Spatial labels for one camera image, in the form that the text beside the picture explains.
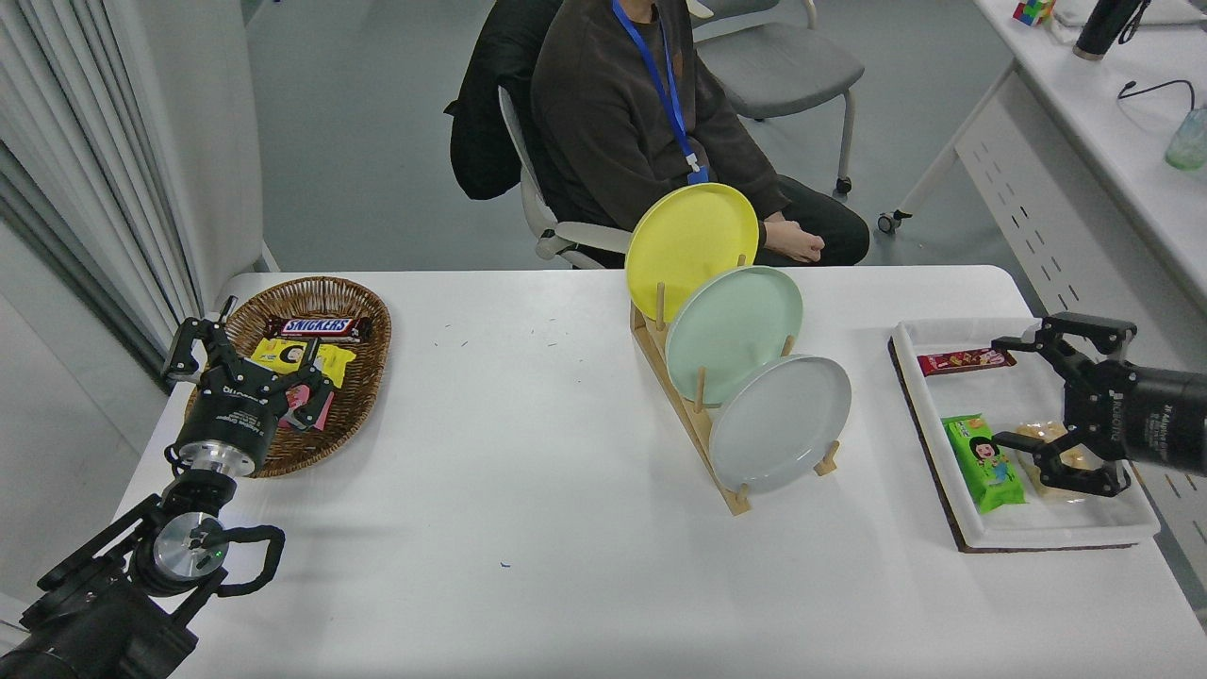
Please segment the robotic arm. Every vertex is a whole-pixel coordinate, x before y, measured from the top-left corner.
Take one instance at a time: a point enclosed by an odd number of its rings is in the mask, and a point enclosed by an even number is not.
[[[162,498],[139,503],[37,581],[46,595],[21,620],[30,636],[0,657],[0,678],[168,677],[197,646],[186,626],[210,596],[250,595],[275,575],[285,533],[275,526],[223,528],[217,515],[234,497],[234,480],[263,466],[288,411],[286,392],[310,387],[310,399],[293,412],[309,427],[332,385],[314,367],[316,341],[286,376],[240,358],[225,329],[234,302],[227,299],[217,321],[185,318],[164,367],[165,380],[191,377],[199,368],[192,357],[198,341],[209,358],[180,437],[164,451],[175,480]],[[223,585],[229,545],[261,542],[268,549],[260,575]],[[189,591],[170,614],[150,598]]]
[[[1065,334],[1085,336],[1106,358],[1092,362]],[[1207,375],[1129,363],[1135,336],[1135,323],[1062,311],[1045,317],[1034,338],[995,339],[995,350],[1038,353],[1065,380],[1068,434],[1045,443],[1003,433],[993,443],[1031,453],[1044,485],[1096,496],[1114,497],[1131,485],[1127,458],[1207,473]],[[1095,470],[1063,464],[1060,455],[1080,444],[1104,464]]]

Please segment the rubik's cube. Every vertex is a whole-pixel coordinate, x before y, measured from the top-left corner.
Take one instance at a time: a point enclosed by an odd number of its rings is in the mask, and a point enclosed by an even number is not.
[[[1056,0],[1026,0],[1014,10],[1014,18],[1027,25],[1039,25],[1053,14]]]

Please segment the blue lanyard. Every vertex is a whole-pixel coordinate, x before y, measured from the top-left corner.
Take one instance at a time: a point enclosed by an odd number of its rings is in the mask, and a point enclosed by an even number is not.
[[[688,175],[688,183],[709,181],[707,168],[700,166],[700,162],[695,157],[695,151],[692,150],[692,145],[687,141],[687,125],[683,123],[683,109],[680,107],[678,89],[675,87],[675,69],[671,64],[671,46],[666,40],[666,31],[663,30],[659,23],[658,30],[663,36],[663,51],[666,53],[666,82],[671,88],[670,94],[663,87],[663,78],[658,74],[658,66],[654,65],[654,55],[649,53],[649,47],[646,47],[646,41],[641,39],[641,34],[632,25],[632,21],[624,13],[624,8],[620,7],[620,0],[612,0],[612,13],[620,21],[620,25],[624,27],[624,30],[629,33],[629,37],[637,46],[637,51],[641,52],[641,60],[646,63],[646,70],[649,71],[649,77],[654,81],[654,87],[658,89],[658,98],[663,100],[663,110],[666,112],[666,119],[671,123],[671,130],[675,131],[675,140],[678,141],[680,150],[683,151],[683,158],[687,160],[688,166],[692,168],[692,174]]]

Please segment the light blue plate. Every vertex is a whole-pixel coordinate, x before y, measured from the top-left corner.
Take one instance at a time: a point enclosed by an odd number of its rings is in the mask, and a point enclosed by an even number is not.
[[[842,367],[792,355],[747,379],[712,422],[709,460],[733,492],[772,491],[807,473],[838,440],[851,412]]]
[[[704,405],[725,403],[751,373],[780,357],[803,317],[800,288],[782,270],[751,265],[712,276],[683,302],[666,334],[671,384],[695,402],[702,367]]]

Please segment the black sweatshirt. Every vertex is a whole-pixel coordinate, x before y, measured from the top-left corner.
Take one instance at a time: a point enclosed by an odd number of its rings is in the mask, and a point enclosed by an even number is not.
[[[654,16],[636,28],[664,87],[659,25],[666,34],[688,140],[712,181],[741,191],[760,218],[783,209],[775,169],[695,53],[687,4],[658,0]],[[562,221],[632,230],[659,198],[687,185],[690,168],[612,0],[565,1],[532,75],[532,113],[577,212],[559,213]]]

